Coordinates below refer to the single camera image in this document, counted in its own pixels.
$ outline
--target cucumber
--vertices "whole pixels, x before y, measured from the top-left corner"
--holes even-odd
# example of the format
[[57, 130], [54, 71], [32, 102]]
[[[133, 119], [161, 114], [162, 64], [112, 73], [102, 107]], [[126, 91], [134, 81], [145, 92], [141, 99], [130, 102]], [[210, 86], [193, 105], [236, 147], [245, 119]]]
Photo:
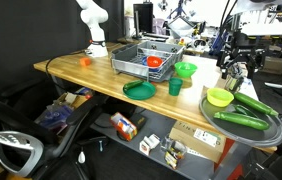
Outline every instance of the cucumber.
[[268, 115], [273, 115], [273, 116], [277, 116], [279, 113], [277, 111], [275, 111], [274, 109], [272, 109], [270, 106], [260, 102], [260, 101], [257, 101], [243, 93], [240, 93], [240, 92], [236, 92], [233, 94], [234, 95], [234, 98], [244, 104], [246, 104], [247, 106], [259, 111], [259, 112], [262, 112], [264, 114], [268, 114]]
[[135, 80], [135, 81], [128, 82], [123, 86], [123, 90], [127, 91], [131, 88], [140, 86], [142, 83], [143, 83], [142, 80]]
[[253, 112], [251, 112], [248, 108], [241, 106], [241, 105], [233, 105], [235, 111], [239, 114], [244, 114], [250, 117], [258, 118], [257, 115], [255, 115]]
[[270, 127], [270, 125], [267, 122], [261, 119], [250, 117], [243, 114], [238, 114], [238, 113], [222, 111], [215, 113], [214, 117], [221, 120], [248, 126], [257, 130], [267, 130]]

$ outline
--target wooden table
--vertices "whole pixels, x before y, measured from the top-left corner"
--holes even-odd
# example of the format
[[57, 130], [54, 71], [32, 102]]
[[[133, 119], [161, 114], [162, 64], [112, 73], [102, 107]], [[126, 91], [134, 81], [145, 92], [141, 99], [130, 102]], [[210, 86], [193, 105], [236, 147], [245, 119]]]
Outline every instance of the wooden table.
[[[123, 73], [116, 74], [111, 66], [110, 52], [114, 48], [119, 48], [121, 45], [111, 44], [109, 46], [111, 48], [108, 48], [108, 57], [91, 58], [92, 63], [86, 67], [81, 66], [79, 63], [80, 58], [86, 57], [84, 53], [56, 58], [49, 64], [49, 73], [81, 86], [89, 87], [100, 93], [146, 108], [152, 112], [222, 134], [203, 117], [199, 109], [199, 102], [209, 87], [223, 88], [225, 84], [225, 80], [220, 78], [219, 68], [216, 67], [215, 60], [184, 55], [183, 61], [196, 64], [198, 70], [191, 78], [183, 79], [184, 83], [179, 96], [169, 95], [168, 82], [162, 82], [154, 83], [156, 94], [153, 97], [139, 101], [127, 98], [122, 92], [125, 83], [137, 78]], [[46, 64], [47, 61], [36, 63], [34, 64], [34, 68], [45, 72]], [[236, 157], [234, 155], [235, 152], [230, 150], [229, 152], [232, 152], [232, 154], [227, 155], [228, 159], [226, 157], [224, 161], [226, 161], [225, 164], [231, 164], [231, 166], [236, 167], [235, 164], [241, 162], [239, 158], [246, 155], [249, 148], [247, 145], [236, 145], [233, 148], [234, 150], [238, 149], [239, 154], [241, 152], [243, 154], [241, 153], [242, 155], [240, 157]], [[276, 147], [263, 148], [262, 150], [273, 152], [276, 150]], [[223, 168], [225, 170], [220, 170], [221, 173], [217, 170], [216, 172], [218, 173], [216, 174], [221, 175], [216, 179], [222, 179], [231, 173], [234, 167]]]

